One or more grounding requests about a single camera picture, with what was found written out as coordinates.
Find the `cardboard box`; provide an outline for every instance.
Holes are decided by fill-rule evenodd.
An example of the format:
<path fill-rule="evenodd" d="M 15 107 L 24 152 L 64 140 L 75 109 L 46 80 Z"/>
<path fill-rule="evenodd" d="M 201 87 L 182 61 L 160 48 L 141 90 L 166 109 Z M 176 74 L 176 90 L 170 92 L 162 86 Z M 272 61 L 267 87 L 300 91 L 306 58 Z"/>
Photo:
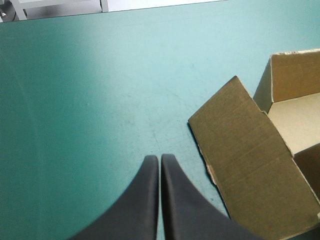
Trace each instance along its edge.
<path fill-rule="evenodd" d="M 320 224 L 320 50 L 270 57 L 253 98 L 237 76 L 189 125 L 232 219 L 266 240 Z"/>

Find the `white object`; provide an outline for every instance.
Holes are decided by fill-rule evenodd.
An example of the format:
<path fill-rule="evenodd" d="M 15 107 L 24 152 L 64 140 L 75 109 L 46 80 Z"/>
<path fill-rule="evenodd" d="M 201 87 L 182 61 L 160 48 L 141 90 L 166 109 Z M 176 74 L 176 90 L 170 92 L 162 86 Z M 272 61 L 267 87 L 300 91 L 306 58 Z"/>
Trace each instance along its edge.
<path fill-rule="evenodd" d="M 108 0 L 109 12 L 147 9 L 183 4 L 215 2 L 222 0 Z"/>
<path fill-rule="evenodd" d="M 24 9 L 46 7 L 60 4 L 83 2 L 88 0 L 10 0 L 19 20 L 27 20 Z M 108 0 L 100 0 L 103 12 L 108 12 Z"/>

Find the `black rubber tip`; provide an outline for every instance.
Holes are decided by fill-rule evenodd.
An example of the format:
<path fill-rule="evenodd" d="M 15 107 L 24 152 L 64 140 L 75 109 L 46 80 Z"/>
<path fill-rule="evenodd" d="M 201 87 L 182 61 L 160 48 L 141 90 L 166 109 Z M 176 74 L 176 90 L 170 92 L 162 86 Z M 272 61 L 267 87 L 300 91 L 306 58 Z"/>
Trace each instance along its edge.
<path fill-rule="evenodd" d="M 176 158 L 161 159 L 161 202 L 166 240 L 260 240 L 212 206 Z"/>
<path fill-rule="evenodd" d="M 71 240 L 155 240 L 158 225 L 159 166 L 156 156 L 144 161 L 119 199 Z"/>

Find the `cardboard edge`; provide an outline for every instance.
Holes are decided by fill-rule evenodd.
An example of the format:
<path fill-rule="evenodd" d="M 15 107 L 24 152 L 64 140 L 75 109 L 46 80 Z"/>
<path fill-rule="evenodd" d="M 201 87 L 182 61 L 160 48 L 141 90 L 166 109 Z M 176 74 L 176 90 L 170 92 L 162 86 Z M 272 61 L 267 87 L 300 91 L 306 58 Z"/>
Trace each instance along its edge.
<path fill-rule="evenodd" d="M 320 48 L 313 48 L 313 49 L 306 49 L 306 50 L 299 50 L 299 51 L 280 51 L 273 53 L 273 55 L 294 55 L 294 54 L 308 54 L 308 53 L 317 53 L 320 52 Z"/>

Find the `cardboard flap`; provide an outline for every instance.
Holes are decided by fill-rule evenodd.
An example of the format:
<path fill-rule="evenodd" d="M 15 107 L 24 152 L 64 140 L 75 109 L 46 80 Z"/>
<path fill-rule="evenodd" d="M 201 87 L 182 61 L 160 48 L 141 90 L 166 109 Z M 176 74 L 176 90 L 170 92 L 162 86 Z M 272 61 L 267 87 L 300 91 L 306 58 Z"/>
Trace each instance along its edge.
<path fill-rule="evenodd" d="M 189 125 L 235 221 L 267 240 L 318 225 L 316 197 L 238 77 L 210 98 Z"/>
<path fill-rule="evenodd" d="M 271 56 L 273 101 L 320 93 L 320 49 Z"/>
<path fill-rule="evenodd" d="M 272 99 L 272 75 L 270 60 L 268 61 L 265 70 L 263 72 L 262 78 L 256 88 L 253 100 L 259 106 L 261 111 L 269 112 L 269 109 L 273 103 Z"/>
<path fill-rule="evenodd" d="M 294 160 L 320 198 L 320 143 L 294 155 Z"/>

